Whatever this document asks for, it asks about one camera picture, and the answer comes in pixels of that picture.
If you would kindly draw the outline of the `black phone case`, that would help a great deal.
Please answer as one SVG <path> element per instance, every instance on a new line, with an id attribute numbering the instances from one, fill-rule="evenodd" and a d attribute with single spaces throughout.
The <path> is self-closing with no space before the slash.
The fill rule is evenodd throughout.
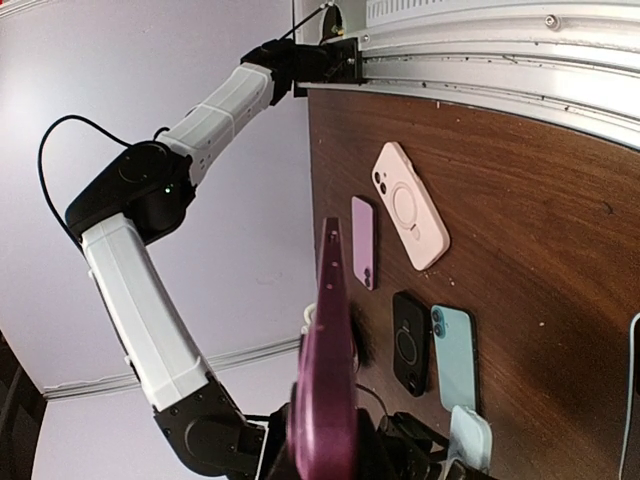
<path id="1" fill-rule="evenodd" d="M 411 396 L 420 397 L 428 387 L 430 312 L 409 292 L 400 291 L 392 297 L 392 321 L 393 373 Z"/>

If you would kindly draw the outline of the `pink phone case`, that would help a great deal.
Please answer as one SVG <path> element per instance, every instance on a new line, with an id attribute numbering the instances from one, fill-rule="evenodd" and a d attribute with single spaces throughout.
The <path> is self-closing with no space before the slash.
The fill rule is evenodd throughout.
<path id="1" fill-rule="evenodd" d="M 425 184 L 401 145 L 383 145 L 371 179 L 408 259 L 417 271 L 429 269 L 450 247 L 450 235 Z"/>

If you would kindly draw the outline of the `dark green phone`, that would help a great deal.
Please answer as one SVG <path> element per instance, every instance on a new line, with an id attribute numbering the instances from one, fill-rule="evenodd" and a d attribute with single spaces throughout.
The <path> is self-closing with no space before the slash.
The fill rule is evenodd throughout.
<path id="1" fill-rule="evenodd" d="M 442 407 L 479 407 L 478 358 L 473 317 L 465 310 L 433 305 L 431 321 Z"/>

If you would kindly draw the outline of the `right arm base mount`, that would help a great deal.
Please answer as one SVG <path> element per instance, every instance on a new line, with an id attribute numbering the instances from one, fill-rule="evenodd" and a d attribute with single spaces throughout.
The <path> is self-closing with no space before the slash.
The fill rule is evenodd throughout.
<path id="1" fill-rule="evenodd" d="M 274 82 L 272 105 L 276 105 L 299 83 L 352 83 L 363 81 L 362 59 L 358 40 L 321 40 L 318 44 L 299 44 L 295 32 L 326 9 L 333 8 L 334 1 L 322 2 L 315 10 L 280 38 L 267 41 L 257 48 L 252 60 L 249 54 L 245 61 L 265 67 L 271 71 Z"/>

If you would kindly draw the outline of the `purple phone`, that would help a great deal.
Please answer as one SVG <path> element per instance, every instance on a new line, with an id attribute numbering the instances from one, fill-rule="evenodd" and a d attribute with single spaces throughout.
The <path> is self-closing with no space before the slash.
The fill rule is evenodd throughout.
<path id="1" fill-rule="evenodd" d="M 369 291 L 376 288 L 376 212 L 359 196 L 351 199 L 352 265 L 355 278 Z"/>

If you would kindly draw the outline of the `pink magenta phone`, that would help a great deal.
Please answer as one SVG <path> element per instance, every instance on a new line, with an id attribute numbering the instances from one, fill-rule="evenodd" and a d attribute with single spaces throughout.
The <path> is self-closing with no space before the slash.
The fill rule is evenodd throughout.
<path id="1" fill-rule="evenodd" d="M 324 220 L 314 320 L 292 396 L 288 446 L 302 479 L 351 479 L 357 408 L 340 221 Z"/>

